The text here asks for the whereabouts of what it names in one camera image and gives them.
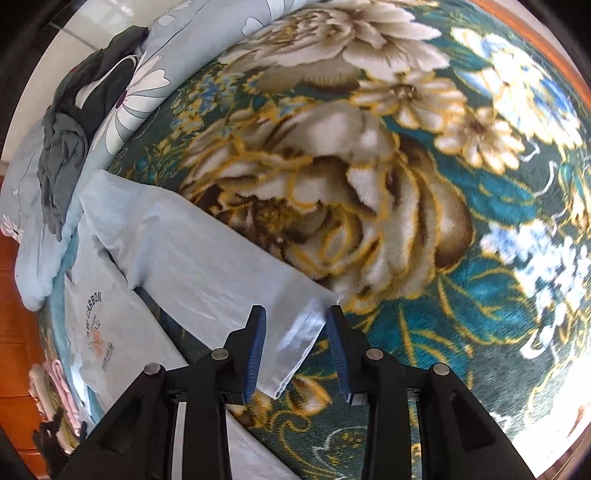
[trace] crumpled clothing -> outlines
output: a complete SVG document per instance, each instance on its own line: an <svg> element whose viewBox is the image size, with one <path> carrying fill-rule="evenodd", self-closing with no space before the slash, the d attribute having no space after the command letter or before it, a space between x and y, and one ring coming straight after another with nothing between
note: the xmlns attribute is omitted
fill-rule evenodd
<svg viewBox="0 0 591 480"><path fill-rule="evenodd" d="M61 241L61 227L88 154L88 139L100 127L104 112L109 112L125 91L133 71L127 65L121 67L126 77L115 83L121 91L117 95L113 87L107 95L102 95L108 103L101 108L96 107L97 102L92 102L94 108L79 109L75 105L76 95L82 87L109 73L121 58L133 53L147 34L145 27L129 27L116 35L107 48L89 55L58 85L53 103L43 117L45 138L37 176L42 191L43 221L58 241Z"/></svg>
<svg viewBox="0 0 591 480"><path fill-rule="evenodd" d="M66 221L72 198L67 192L74 192L88 153L88 141L78 122L63 113L57 113L53 118L46 115L43 128L46 132L53 130L49 145L46 144L41 153L37 170L43 222L61 241L61 226Z"/></svg>

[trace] folded shirt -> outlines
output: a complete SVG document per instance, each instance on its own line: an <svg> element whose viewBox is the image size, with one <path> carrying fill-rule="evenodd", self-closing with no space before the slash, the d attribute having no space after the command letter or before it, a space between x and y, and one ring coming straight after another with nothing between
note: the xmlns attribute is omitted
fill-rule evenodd
<svg viewBox="0 0 591 480"><path fill-rule="evenodd" d="M338 298L180 195L97 171L80 193L88 224L129 288L143 287L209 348L267 311L257 387L278 398Z"/></svg>

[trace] green floral blanket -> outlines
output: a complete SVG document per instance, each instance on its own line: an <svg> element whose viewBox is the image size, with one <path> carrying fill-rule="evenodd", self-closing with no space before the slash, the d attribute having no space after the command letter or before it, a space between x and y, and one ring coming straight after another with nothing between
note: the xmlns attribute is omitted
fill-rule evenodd
<svg viewBox="0 0 591 480"><path fill-rule="evenodd" d="M589 125L561 73L464 0L333 0L197 72L110 171L338 292L373 346L449 364L538 475L589 422ZM302 478L360 477L367 410L339 395L324 334L278 400L232 411Z"/></svg>

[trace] metal screw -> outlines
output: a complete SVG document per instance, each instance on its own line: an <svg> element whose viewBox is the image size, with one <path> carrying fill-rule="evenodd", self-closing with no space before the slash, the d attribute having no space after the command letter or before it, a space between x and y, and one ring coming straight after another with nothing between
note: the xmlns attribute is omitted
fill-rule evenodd
<svg viewBox="0 0 591 480"><path fill-rule="evenodd" d="M370 348L367 352L365 352L365 355L367 355L370 360L381 360L384 358L384 352L382 352L379 348Z"/></svg>
<svg viewBox="0 0 591 480"><path fill-rule="evenodd" d="M433 371L437 375L441 375L442 377L445 377L449 373L449 367L446 364L434 364Z"/></svg>
<svg viewBox="0 0 591 480"><path fill-rule="evenodd" d="M228 352L225 348L216 348L212 352L212 358L214 360L225 360L230 356L230 352Z"/></svg>
<svg viewBox="0 0 591 480"><path fill-rule="evenodd" d="M144 367L144 373L149 377L160 372L160 364L158 362L150 362Z"/></svg>

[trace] folded clothes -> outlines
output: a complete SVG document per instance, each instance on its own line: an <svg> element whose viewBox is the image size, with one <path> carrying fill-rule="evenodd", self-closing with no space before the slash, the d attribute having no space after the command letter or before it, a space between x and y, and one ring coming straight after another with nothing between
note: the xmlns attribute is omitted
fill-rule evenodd
<svg viewBox="0 0 591 480"><path fill-rule="evenodd" d="M37 175L42 190L43 219L58 240L61 240L61 227L88 153L88 140L133 75L135 63L120 64L119 61L133 53L147 34L145 27L129 27L116 35L107 48L83 60L61 81L43 117L45 139ZM79 90L105 75L109 80L102 82L101 88L92 95L93 100L82 109L78 108L75 102Z"/></svg>
<svg viewBox="0 0 591 480"><path fill-rule="evenodd" d="M64 412L68 419L68 422L74 430L74 434L80 436L80 429L82 428L82 422L80 421L80 414L78 407L72 397L70 387L66 382L66 376L64 375L64 369L59 360L51 360L43 363L43 368L49 377L60 397L60 403L64 408Z"/></svg>
<svg viewBox="0 0 591 480"><path fill-rule="evenodd" d="M79 245L70 281L66 281L66 329L72 353L82 357L80 373L108 410L136 379L145 364L166 369L187 362L128 288L127 281L87 224L78 225ZM233 477L237 480L295 480L297 477L226 412ZM179 407L174 451L183 444L184 406ZM173 460L172 478L181 478Z"/></svg>
<svg viewBox="0 0 591 480"><path fill-rule="evenodd" d="M338 298L180 195L103 170L80 193L88 224L129 283L209 348L267 310L257 387L278 398Z"/></svg>
<svg viewBox="0 0 591 480"><path fill-rule="evenodd" d="M57 409L63 407L59 402L59 396L55 391L51 378L39 365L33 365L29 371L29 394L35 400L37 410L41 414L43 421L52 421ZM62 418L56 436L57 441L66 453L72 453L80 443L66 416Z"/></svg>

